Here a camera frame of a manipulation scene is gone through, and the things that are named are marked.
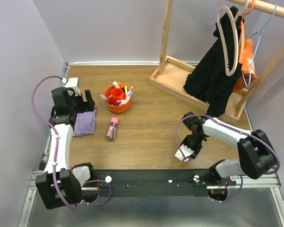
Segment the clothes hanger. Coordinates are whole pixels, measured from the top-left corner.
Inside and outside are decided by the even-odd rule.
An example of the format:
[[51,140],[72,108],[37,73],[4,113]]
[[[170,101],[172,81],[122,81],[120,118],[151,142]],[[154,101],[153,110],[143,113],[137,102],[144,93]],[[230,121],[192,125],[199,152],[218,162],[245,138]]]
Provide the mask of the clothes hanger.
[[[225,72],[228,77],[232,76],[235,70],[237,69],[238,66],[238,57],[239,57],[239,38],[238,38],[238,33],[237,33],[237,28],[236,28],[236,21],[238,20],[239,16],[242,16],[245,12],[246,9],[248,8],[249,0],[246,0],[245,5],[242,10],[239,10],[235,16],[233,17],[231,10],[227,6],[222,6],[217,14],[217,26],[219,29],[220,37],[221,37],[221,42],[222,42],[222,47],[223,47],[223,54],[224,54],[224,60],[225,60]],[[234,59],[233,59],[233,65],[232,69],[229,69],[229,61],[228,61],[228,55],[227,55],[227,46],[225,42],[225,37],[222,29],[222,25],[220,22],[220,13],[222,11],[225,11],[231,21],[231,28],[232,28],[232,33],[233,33],[233,39],[234,39]]]
[[243,53],[244,53],[244,43],[245,43],[245,28],[244,28],[244,18],[246,17],[246,15],[250,14],[255,6],[256,0],[252,0],[252,4],[250,7],[250,10],[244,14],[244,16],[242,17],[241,23],[240,23],[240,28],[241,28],[241,49],[240,49],[240,56],[239,56],[239,63],[242,64],[243,63]]
[[258,31],[258,32],[254,33],[253,35],[251,35],[251,36],[249,37],[249,38],[252,38],[254,35],[259,34],[259,38],[258,38],[258,41],[257,41],[255,53],[254,53],[254,56],[252,57],[252,60],[251,60],[251,62],[250,62],[250,65],[249,65],[249,81],[248,81],[248,84],[246,83],[245,77],[243,76],[243,80],[244,80],[244,83],[245,83],[246,87],[248,87],[248,86],[250,85],[250,83],[251,83],[251,71],[250,71],[250,67],[251,67],[252,63],[254,62],[254,58],[255,58],[256,53],[257,53],[257,48],[259,47],[261,35],[262,35],[262,33],[264,32],[265,28],[267,27],[268,23],[270,22],[271,18],[274,16],[274,14],[275,14],[277,8],[278,8],[278,4],[275,5],[275,10],[274,10],[273,14],[270,16],[270,18],[268,19],[268,21],[265,23],[265,25],[263,26],[263,28],[261,29],[261,31]]

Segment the wooden hanger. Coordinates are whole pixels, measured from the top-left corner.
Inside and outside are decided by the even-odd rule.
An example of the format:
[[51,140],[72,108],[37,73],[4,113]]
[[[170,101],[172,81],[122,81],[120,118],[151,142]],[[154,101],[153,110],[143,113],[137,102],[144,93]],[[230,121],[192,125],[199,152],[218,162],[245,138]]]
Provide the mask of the wooden hanger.
[[[224,54],[224,60],[225,60],[225,72],[226,75],[228,77],[232,76],[233,73],[235,72],[235,70],[237,69],[238,66],[238,57],[239,57],[239,38],[238,38],[238,32],[237,32],[237,28],[236,28],[236,21],[238,20],[239,16],[242,16],[249,5],[249,0],[245,1],[245,5],[243,7],[242,10],[239,10],[235,16],[235,18],[233,17],[231,10],[227,7],[227,6],[222,6],[217,14],[217,26],[219,29],[219,33],[220,33],[220,37],[221,37],[221,42],[222,42],[222,46],[223,46],[223,54]],[[232,65],[232,69],[229,69],[229,61],[228,61],[228,55],[227,55],[227,46],[226,46],[226,42],[225,42],[225,37],[224,37],[224,33],[223,33],[223,28],[220,22],[220,14],[221,12],[225,10],[225,12],[227,13],[230,21],[231,21],[231,28],[232,28],[232,33],[233,33],[233,39],[234,39],[234,59],[233,59],[233,65]]]

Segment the wire hanger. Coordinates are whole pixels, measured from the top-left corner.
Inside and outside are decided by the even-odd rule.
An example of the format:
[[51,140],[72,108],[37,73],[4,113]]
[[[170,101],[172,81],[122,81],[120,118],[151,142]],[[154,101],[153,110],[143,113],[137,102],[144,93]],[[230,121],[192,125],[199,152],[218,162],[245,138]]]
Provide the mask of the wire hanger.
[[254,53],[254,56],[252,57],[252,60],[251,60],[251,62],[250,62],[249,69],[248,69],[248,70],[249,70],[249,81],[248,81],[248,84],[246,83],[245,76],[243,76],[243,80],[244,80],[245,86],[247,86],[247,87],[248,87],[248,86],[250,85],[250,83],[251,83],[251,71],[250,71],[250,67],[251,67],[252,63],[254,62],[254,58],[255,58],[256,53],[257,53],[257,48],[258,48],[259,43],[260,43],[260,40],[261,40],[261,35],[263,34],[263,32],[264,32],[265,28],[267,27],[268,23],[270,22],[271,18],[274,16],[274,14],[275,14],[277,8],[278,8],[278,4],[275,5],[275,10],[274,10],[273,14],[270,16],[270,18],[268,19],[268,21],[265,23],[265,25],[263,26],[262,30],[261,30],[261,31],[257,31],[256,33],[254,33],[253,35],[251,35],[251,36],[249,37],[249,38],[252,38],[254,35],[259,34],[259,38],[258,38],[258,40],[257,40],[257,45],[256,45],[255,53]]
[[[242,10],[239,10],[235,16],[235,18],[233,17],[231,10],[227,7],[227,6],[222,6],[217,14],[217,26],[219,29],[219,33],[220,33],[220,38],[221,38],[221,42],[222,42],[222,47],[223,47],[223,54],[224,54],[224,60],[225,60],[225,72],[226,75],[228,77],[232,76],[233,73],[235,72],[235,70],[237,69],[238,66],[238,56],[239,56],[239,38],[238,38],[238,32],[237,32],[237,28],[236,28],[236,21],[238,20],[239,16],[242,16],[249,5],[249,0],[245,1],[245,5],[243,7]],[[227,46],[226,46],[226,42],[225,42],[225,37],[224,37],[224,33],[223,33],[223,28],[220,22],[220,13],[225,10],[225,12],[227,13],[230,21],[231,21],[231,28],[232,28],[232,33],[233,33],[233,39],[234,39],[234,59],[233,59],[233,65],[232,65],[232,69],[229,69],[229,61],[228,61],[228,55],[227,55]]]

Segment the orange hanger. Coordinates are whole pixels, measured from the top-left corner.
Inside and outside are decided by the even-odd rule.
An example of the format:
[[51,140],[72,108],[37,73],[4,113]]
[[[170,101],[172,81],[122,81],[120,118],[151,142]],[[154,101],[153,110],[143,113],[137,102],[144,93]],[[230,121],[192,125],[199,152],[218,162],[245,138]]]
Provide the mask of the orange hanger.
[[252,0],[252,5],[250,7],[250,10],[244,14],[244,16],[242,17],[241,23],[240,23],[240,28],[241,28],[241,49],[240,49],[240,56],[239,56],[239,63],[242,64],[243,63],[243,52],[244,52],[244,42],[245,42],[245,29],[244,29],[244,24],[243,24],[243,20],[245,18],[246,15],[250,14],[255,6],[255,2],[256,0]]

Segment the orange cloth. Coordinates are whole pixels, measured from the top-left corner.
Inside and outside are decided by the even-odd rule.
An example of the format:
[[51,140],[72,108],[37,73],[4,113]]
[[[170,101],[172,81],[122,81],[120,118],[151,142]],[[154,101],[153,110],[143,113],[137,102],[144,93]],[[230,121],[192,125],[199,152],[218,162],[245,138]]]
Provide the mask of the orange cloth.
[[242,90],[246,87],[244,80],[243,80],[243,76],[245,77],[245,81],[248,84],[250,72],[251,72],[251,83],[250,84],[252,84],[257,79],[254,63],[251,64],[250,70],[249,70],[249,65],[251,63],[252,58],[253,58],[252,40],[247,39],[244,42],[241,73],[239,74],[237,83],[232,92]]

